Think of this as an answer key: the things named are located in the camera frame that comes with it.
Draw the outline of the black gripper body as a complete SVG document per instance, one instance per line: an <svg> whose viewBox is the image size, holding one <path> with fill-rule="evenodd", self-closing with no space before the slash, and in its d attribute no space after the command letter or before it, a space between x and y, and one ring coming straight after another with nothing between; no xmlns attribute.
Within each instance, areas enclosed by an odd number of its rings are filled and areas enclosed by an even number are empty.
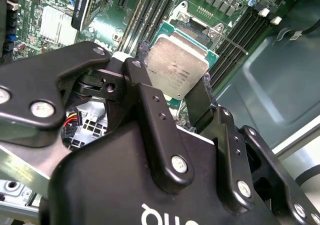
<svg viewBox="0 0 320 225"><path fill-rule="evenodd" d="M50 225L273 225L260 200L235 215L216 189L216 148L180 132L195 170L193 183L168 194L154 183L138 124L70 153L53 173L48 189Z"/></svg>

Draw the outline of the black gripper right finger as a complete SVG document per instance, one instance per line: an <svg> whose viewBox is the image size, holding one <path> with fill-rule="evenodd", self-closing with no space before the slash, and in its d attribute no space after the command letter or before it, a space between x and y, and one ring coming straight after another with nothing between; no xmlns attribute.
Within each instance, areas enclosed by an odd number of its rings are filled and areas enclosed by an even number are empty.
<svg viewBox="0 0 320 225"><path fill-rule="evenodd" d="M190 124L216 148L217 195L245 225L317 225L320 214L254 128L237 127L205 73L186 95Z"/></svg>

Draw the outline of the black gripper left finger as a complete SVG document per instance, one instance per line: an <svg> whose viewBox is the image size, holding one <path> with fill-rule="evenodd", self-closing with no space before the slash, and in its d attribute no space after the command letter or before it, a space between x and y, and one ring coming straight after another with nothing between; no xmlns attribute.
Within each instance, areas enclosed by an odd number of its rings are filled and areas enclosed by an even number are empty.
<svg viewBox="0 0 320 225"><path fill-rule="evenodd" d="M138 130L154 183L169 194L189 186L195 177L188 152L163 93L152 86L145 66L134 58L122 65L124 107L118 110L106 139L79 152L58 140L65 105L77 79L101 69L110 54L85 41L0 68L0 169L39 194L82 193L102 184L109 166L103 149L125 132Z"/></svg>

